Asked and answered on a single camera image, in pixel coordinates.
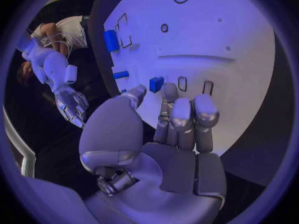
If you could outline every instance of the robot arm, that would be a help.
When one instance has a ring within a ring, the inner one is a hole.
[[[84,128],[88,101],[69,85],[77,80],[77,67],[68,64],[66,57],[50,48],[43,48],[38,39],[31,39],[26,32],[17,49],[42,84],[48,84],[55,94],[56,105],[62,116],[72,124]]]

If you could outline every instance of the dark floor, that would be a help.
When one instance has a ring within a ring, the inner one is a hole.
[[[93,0],[61,0],[43,8],[30,25],[33,30],[41,22],[53,22],[72,15],[88,15]],[[13,125],[35,151],[36,178],[44,179],[74,189],[82,198],[95,193],[96,179],[82,167],[78,144],[81,129],[67,123],[57,111],[53,94],[37,80],[21,87],[15,80],[21,62],[16,53],[8,78],[5,108]],[[75,89],[84,93],[89,102],[88,115],[107,100],[108,95],[90,50],[76,51],[70,64],[79,67]],[[145,124],[144,142],[151,141],[154,129]],[[228,192],[226,204],[215,223],[226,223],[242,212],[263,191],[264,187],[226,173]]]

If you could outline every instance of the dark hair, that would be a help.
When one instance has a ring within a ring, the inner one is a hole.
[[[20,67],[18,68],[17,72],[16,72],[16,80],[22,85],[27,87],[28,83],[26,82],[26,80],[24,79],[24,75],[23,75],[23,63],[20,65]]]

